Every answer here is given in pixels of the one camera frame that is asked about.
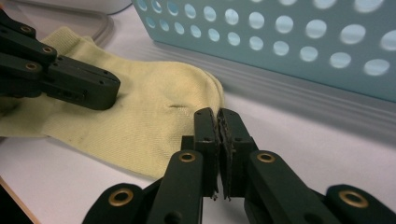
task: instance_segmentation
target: white table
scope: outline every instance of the white table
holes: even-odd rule
[[[259,148],[280,155],[308,187],[325,193],[353,185],[396,211],[395,104],[155,43],[133,7],[111,18],[105,50],[204,68],[221,81],[227,108],[241,115]],[[80,223],[105,189],[154,181],[51,138],[1,141],[0,176],[41,223]],[[203,214],[203,223],[248,222],[241,199],[205,199]]]

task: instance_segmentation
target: brass screw insert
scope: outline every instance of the brass screw insert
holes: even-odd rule
[[[262,162],[271,163],[275,161],[275,157],[269,153],[263,152],[257,155],[257,160]]]
[[[108,197],[108,202],[115,207],[119,207],[129,203],[133,197],[134,193],[130,189],[117,189]]]
[[[366,208],[369,206],[369,202],[367,202],[363,196],[350,189],[340,191],[338,196],[344,201],[344,203],[357,208]]]
[[[35,64],[35,63],[27,63],[27,64],[25,65],[25,67],[26,67],[27,69],[29,69],[29,70],[36,70],[36,69],[37,69],[37,64]]]
[[[24,31],[25,33],[32,32],[32,28],[30,28],[29,26],[21,26],[21,30]]]
[[[182,153],[178,158],[184,162],[195,161],[195,155],[190,152]]]
[[[50,47],[44,47],[44,48],[43,48],[43,51],[46,52],[46,53],[52,53],[52,48],[50,48]]]

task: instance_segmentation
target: light yellow sock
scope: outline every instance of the light yellow sock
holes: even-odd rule
[[[51,136],[103,161],[161,177],[180,150],[181,136],[193,135],[193,113],[204,107],[216,113],[224,106],[220,83],[197,67],[129,61],[67,28],[43,42],[116,75],[121,81],[117,102],[95,111],[45,95],[7,106],[3,99],[0,113],[7,112],[0,118],[0,136]]]

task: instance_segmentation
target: basket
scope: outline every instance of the basket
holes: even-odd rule
[[[394,0],[134,0],[155,41],[396,102]]]

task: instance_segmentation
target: circular hole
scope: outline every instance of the circular hole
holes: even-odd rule
[[[346,44],[357,44],[363,40],[365,35],[366,29],[363,26],[352,24],[341,31],[340,37]]]
[[[27,63],[25,66],[29,70],[36,70],[37,69],[37,64],[35,64],[35,63]]]
[[[300,50],[300,58],[306,62],[313,62],[318,57],[318,50],[313,47],[303,47]]]
[[[209,34],[209,38],[210,38],[212,41],[217,42],[217,41],[220,40],[220,34],[219,34],[219,32],[218,32],[217,30],[215,30],[215,29],[209,29],[208,34]]]
[[[179,224],[181,222],[181,214],[179,212],[168,213],[163,222],[165,224]]]
[[[178,34],[184,35],[184,27],[179,22],[175,22],[175,30]]]
[[[319,9],[327,9],[334,6],[336,0],[314,0],[314,6]]]
[[[169,31],[169,24],[168,24],[168,22],[166,22],[166,21],[164,21],[164,20],[160,20],[160,25],[161,25],[161,28],[163,28],[163,30]]]
[[[152,0],[151,5],[155,12],[161,13],[163,11],[163,8],[157,0]]]
[[[228,33],[228,42],[233,46],[238,46],[241,43],[241,37],[234,32]]]
[[[269,153],[265,153],[265,152],[258,154],[257,159],[259,161],[267,162],[267,163],[275,161],[275,157],[273,155],[271,155]]]
[[[44,47],[44,48],[43,48],[43,51],[46,52],[46,53],[52,53],[52,48],[50,48],[50,47]]]
[[[108,197],[108,202],[113,206],[123,206],[130,202],[134,193],[130,189],[117,189]]]
[[[382,59],[374,59],[364,65],[364,72],[370,76],[381,76],[388,71],[389,67],[389,62]]]
[[[283,6],[291,6],[293,5],[295,2],[297,2],[297,0],[279,0],[280,4],[282,4]]]
[[[168,2],[168,10],[169,13],[173,16],[177,16],[178,14],[178,6],[173,2]]]
[[[262,46],[264,45],[264,43],[262,42],[262,40],[259,37],[253,36],[249,39],[249,45],[254,50],[260,50],[260,49],[262,49]]]
[[[191,4],[186,4],[186,6],[184,6],[184,10],[186,11],[187,17],[191,19],[194,19],[197,15],[195,8]]]
[[[313,20],[306,25],[305,32],[311,38],[321,38],[326,33],[326,22]]]
[[[128,198],[128,194],[125,192],[121,192],[121,193],[117,194],[114,198],[118,201],[124,201],[125,199]]]
[[[225,20],[230,24],[230,25],[236,25],[239,21],[239,16],[238,13],[229,8],[225,11]]]
[[[195,161],[195,155],[191,154],[189,152],[185,152],[185,153],[180,154],[180,156],[178,158],[181,161],[184,161],[184,162]]]
[[[286,34],[293,29],[293,20],[288,16],[280,16],[276,19],[275,25],[281,34]]]
[[[354,8],[362,13],[376,11],[384,0],[355,0]]]
[[[253,29],[260,29],[264,26],[264,16],[259,12],[252,12],[248,17],[248,24]]]
[[[382,36],[381,47],[385,50],[396,50],[396,30],[387,32]]]
[[[143,11],[146,11],[148,9],[148,6],[146,5],[146,2],[144,0],[137,0],[137,5]]]
[[[194,37],[197,37],[197,38],[201,37],[201,30],[198,28],[198,26],[192,25],[192,26],[190,27],[190,29],[191,29],[191,34],[192,34]]]
[[[289,53],[289,45],[283,41],[276,41],[274,44],[274,53],[279,56],[285,56]]]
[[[315,214],[311,214],[311,213],[305,214],[304,219],[309,224],[322,224],[323,223],[323,220],[321,217],[319,217]]]
[[[330,57],[330,64],[335,68],[345,68],[350,64],[351,57],[344,52],[337,52]]]
[[[353,207],[366,208],[369,206],[369,202],[358,192],[355,192],[353,190],[342,190],[338,193],[338,196],[341,198],[342,201],[344,201],[344,203],[347,203]]]
[[[204,16],[207,21],[216,20],[216,11],[213,7],[204,7]]]
[[[148,24],[149,27],[155,28],[155,22],[151,17],[146,17],[146,23]]]
[[[32,32],[32,28],[30,28],[29,26],[21,26],[21,30],[24,31],[25,33]]]

